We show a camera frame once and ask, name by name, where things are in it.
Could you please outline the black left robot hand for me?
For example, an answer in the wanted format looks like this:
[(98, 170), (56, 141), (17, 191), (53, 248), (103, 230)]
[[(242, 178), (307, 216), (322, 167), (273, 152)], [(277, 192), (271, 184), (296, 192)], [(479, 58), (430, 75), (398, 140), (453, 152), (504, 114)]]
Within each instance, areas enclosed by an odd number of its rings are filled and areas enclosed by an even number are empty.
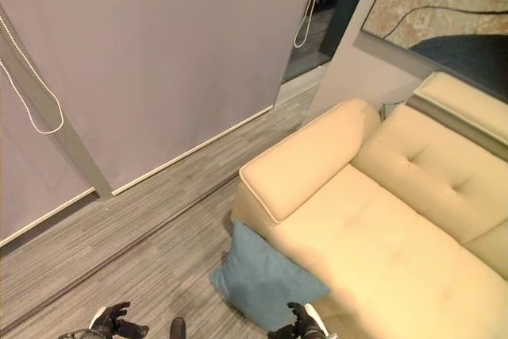
[(114, 336), (130, 339), (145, 338), (149, 332), (148, 326), (141, 326), (124, 319), (130, 305), (131, 302), (125, 301), (101, 307), (90, 321), (88, 329), (103, 338)]

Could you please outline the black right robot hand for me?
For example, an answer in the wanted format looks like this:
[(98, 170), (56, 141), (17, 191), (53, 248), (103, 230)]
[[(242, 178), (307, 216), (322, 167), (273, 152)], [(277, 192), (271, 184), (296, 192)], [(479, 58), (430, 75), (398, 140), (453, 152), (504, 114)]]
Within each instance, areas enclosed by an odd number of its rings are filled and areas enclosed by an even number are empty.
[(306, 311), (305, 307), (297, 302), (288, 302), (287, 307), (296, 317), (295, 323), (288, 324), (276, 331), (267, 333), (268, 339), (326, 339), (327, 335), (320, 328), (314, 318)]

